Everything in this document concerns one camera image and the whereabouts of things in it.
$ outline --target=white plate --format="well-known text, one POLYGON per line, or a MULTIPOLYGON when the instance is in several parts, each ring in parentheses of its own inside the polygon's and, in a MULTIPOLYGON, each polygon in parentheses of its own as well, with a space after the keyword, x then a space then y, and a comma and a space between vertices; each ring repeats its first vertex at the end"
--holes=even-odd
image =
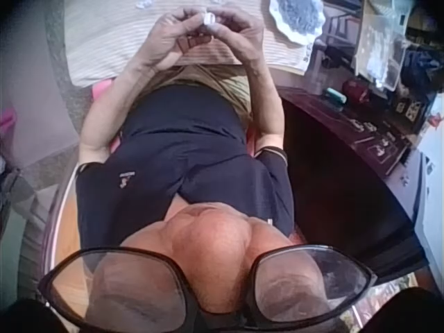
POLYGON ((293 43, 297 43, 300 45, 313 44, 314 40, 320 35, 322 35, 322 26, 325 23, 325 16, 322 11, 319 12, 319 20, 321 21, 320 26, 316 28, 313 34, 307 34, 307 35, 301 35, 299 32, 291 30, 290 26, 286 22, 284 22, 282 14, 279 11, 278 0, 270 0, 270 14, 275 19, 277 29, 281 33, 286 35, 288 39, 291 40, 293 43))

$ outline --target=eyeglass lens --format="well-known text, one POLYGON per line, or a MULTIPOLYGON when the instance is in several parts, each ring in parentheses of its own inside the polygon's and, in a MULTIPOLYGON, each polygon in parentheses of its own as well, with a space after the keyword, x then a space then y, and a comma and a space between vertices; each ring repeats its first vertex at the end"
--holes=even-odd
MULTIPOLYGON (((368 276, 330 248, 290 248, 262 258, 255 302, 274 322, 327 314, 359 295, 368 276)), ((52 281, 55 307, 103 330, 168 332, 185 321, 186 302, 169 264, 132 252, 85 253, 52 281)))

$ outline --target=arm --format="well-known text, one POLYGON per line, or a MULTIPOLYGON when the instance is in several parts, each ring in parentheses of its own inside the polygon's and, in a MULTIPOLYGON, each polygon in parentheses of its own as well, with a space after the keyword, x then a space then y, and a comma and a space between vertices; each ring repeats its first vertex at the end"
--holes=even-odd
POLYGON ((283 148, 284 110, 262 52, 264 24, 233 7, 210 7, 217 22, 208 31, 227 44, 246 70, 251 110, 258 131, 256 151, 265 146, 283 148))
POLYGON ((263 58, 246 67, 251 110, 257 129, 256 151, 266 146, 284 148, 284 109, 263 58))
POLYGON ((162 16, 113 84, 92 104, 80 134, 79 162, 104 163, 109 144, 135 99, 154 75, 172 67, 192 47, 210 36, 189 37, 203 24, 202 8, 180 8, 162 16))
POLYGON ((80 164, 104 163, 107 160, 111 140, 123 125, 134 100, 154 73, 153 69, 130 61, 111 87, 92 104, 80 134, 80 164))

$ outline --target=hand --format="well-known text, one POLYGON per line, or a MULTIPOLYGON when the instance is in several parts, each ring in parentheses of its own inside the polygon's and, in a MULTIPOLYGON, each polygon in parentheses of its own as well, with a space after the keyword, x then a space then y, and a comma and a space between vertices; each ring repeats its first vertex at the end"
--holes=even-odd
POLYGON ((135 61, 155 71, 174 66, 188 50, 211 41, 211 36, 198 33, 204 15, 204 8, 186 7, 161 16, 136 52, 135 61))
POLYGON ((207 26, 208 32, 227 44, 243 65, 263 59, 264 24, 261 20, 239 8, 209 7, 208 11, 216 15, 216 23, 207 26))

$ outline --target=eyeglasses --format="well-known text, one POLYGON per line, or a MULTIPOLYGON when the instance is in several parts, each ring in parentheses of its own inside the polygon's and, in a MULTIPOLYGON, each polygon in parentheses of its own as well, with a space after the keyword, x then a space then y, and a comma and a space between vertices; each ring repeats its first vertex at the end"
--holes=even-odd
POLYGON ((210 314, 172 259, 119 247, 70 255, 38 289, 87 332, 272 332, 328 323, 375 280, 370 269, 333 248, 289 246, 254 261, 237 311, 210 314))

